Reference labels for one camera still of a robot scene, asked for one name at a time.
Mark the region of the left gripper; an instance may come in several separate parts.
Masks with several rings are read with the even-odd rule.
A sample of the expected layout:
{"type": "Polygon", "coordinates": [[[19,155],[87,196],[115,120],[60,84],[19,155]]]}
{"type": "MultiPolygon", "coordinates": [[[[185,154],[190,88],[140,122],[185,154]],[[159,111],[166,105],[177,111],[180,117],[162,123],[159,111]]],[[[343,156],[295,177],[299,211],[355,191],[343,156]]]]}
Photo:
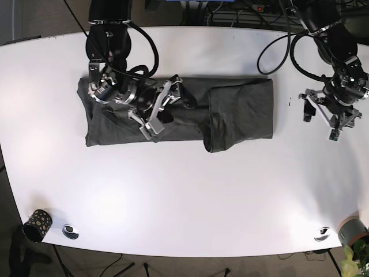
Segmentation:
{"type": "Polygon", "coordinates": [[[353,128],[355,119],[361,118],[362,113],[353,106],[339,104],[335,98],[327,95],[321,97],[324,92],[306,89],[305,93],[299,95],[299,99],[304,100],[303,121],[311,122],[312,118],[319,114],[330,128],[328,139],[338,141],[343,128],[353,128]]]}

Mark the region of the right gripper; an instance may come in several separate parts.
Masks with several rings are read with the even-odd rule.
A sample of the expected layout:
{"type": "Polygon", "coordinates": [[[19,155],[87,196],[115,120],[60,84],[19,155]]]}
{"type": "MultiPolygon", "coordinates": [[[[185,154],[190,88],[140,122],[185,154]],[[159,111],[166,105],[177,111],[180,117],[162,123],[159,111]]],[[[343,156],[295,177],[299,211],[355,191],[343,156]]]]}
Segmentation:
{"type": "Polygon", "coordinates": [[[140,94],[142,101],[136,101],[134,108],[128,111],[128,119],[140,124],[139,130],[147,140],[152,139],[164,130],[163,124],[174,121],[174,117],[168,111],[164,111],[166,105],[174,104],[181,99],[182,106],[186,109],[194,109],[198,106],[196,98],[182,97],[180,85],[182,79],[178,75],[172,76],[162,87],[152,91],[152,97],[140,94]]]}

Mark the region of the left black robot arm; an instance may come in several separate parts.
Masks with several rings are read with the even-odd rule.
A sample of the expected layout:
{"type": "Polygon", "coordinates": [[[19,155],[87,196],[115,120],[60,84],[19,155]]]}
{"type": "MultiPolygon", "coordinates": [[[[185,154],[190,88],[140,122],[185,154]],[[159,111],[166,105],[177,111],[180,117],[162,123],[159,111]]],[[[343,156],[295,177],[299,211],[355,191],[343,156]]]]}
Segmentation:
{"type": "Polygon", "coordinates": [[[316,76],[303,70],[296,62],[294,49],[301,38],[292,40],[290,58],[303,75],[322,82],[320,91],[307,89],[299,95],[304,100],[305,122],[317,112],[330,127],[329,140],[338,141],[344,127],[353,128],[355,119],[361,118],[353,104],[368,98],[368,74],[357,56],[357,43],[342,23],[334,1],[292,1],[291,8],[318,47],[320,57],[332,66],[334,74],[316,76]]]}

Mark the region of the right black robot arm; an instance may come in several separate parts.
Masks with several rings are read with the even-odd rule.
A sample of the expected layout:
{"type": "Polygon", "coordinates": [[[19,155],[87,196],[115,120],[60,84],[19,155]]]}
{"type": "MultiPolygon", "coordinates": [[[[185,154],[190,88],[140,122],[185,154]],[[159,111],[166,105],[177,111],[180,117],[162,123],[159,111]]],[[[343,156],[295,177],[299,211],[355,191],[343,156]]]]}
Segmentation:
{"type": "Polygon", "coordinates": [[[165,108],[181,103],[195,108],[197,101],[176,74],[157,87],[152,76],[159,68],[159,52],[152,38],[131,17],[131,1],[92,1],[89,8],[90,31],[86,54],[89,58],[89,94],[101,104],[114,102],[129,107],[128,119],[140,126],[150,140],[164,130],[173,116],[165,108]],[[148,41],[154,56],[151,69],[138,65],[127,69],[131,51],[128,28],[138,31],[148,41]]]}

